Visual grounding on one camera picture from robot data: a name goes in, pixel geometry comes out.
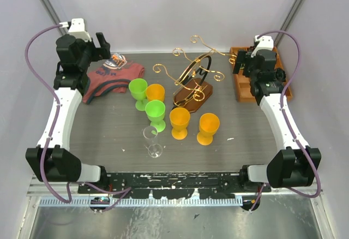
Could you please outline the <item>green goblet back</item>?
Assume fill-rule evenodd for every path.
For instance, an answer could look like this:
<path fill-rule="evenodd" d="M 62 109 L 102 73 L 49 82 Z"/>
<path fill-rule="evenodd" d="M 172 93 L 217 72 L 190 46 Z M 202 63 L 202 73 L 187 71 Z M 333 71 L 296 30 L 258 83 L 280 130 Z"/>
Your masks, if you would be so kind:
<path fill-rule="evenodd" d="M 136 100 L 135 107 L 139 111 L 145 111 L 145 107 L 148 103 L 146 90 L 148 83 L 142 78 L 133 79 L 129 83 L 129 91 L 132 97 Z"/>

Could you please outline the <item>orange goblet back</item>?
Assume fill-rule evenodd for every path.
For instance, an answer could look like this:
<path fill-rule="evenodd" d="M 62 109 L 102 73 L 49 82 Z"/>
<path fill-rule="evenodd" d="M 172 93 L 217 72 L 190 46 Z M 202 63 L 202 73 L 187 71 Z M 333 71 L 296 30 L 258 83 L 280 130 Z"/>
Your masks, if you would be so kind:
<path fill-rule="evenodd" d="M 146 89 L 146 97 L 148 101 L 159 100 L 164 101 L 165 99 L 165 89 L 160 84 L 151 84 Z"/>

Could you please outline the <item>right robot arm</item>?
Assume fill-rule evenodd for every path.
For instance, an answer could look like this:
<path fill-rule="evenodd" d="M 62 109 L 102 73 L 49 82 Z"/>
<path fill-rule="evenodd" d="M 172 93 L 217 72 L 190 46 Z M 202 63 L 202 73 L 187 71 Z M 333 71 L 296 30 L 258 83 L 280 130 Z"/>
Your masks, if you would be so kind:
<path fill-rule="evenodd" d="M 278 149 L 268 164 L 242 167 L 239 185 L 245 192 L 253 191 L 258 183 L 273 188 L 308 187 L 321 161 L 320 150 L 310 147 L 292 118 L 283 92 L 286 74 L 276 63 L 273 50 L 256 54 L 238 50 L 234 63 L 233 73 L 241 72 L 250 80 L 250 92 L 270 124 Z"/>

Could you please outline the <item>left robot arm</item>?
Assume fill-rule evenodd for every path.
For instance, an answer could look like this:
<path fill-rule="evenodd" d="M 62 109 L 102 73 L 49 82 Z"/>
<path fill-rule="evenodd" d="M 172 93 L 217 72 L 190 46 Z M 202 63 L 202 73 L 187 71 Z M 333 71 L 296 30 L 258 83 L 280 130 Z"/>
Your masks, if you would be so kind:
<path fill-rule="evenodd" d="M 89 182 L 96 193 L 109 188 L 103 166 L 84 164 L 70 153 L 70 134 L 77 108 L 87 91 L 87 70 L 92 62 L 109 59 L 110 44 L 96 34 L 99 47 L 92 39 L 66 34 L 56 40 L 59 57 L 53 86 L 53 104 L 44 133 L 35 148 L 28 148 L 26 161 L 41 182 Z"/>

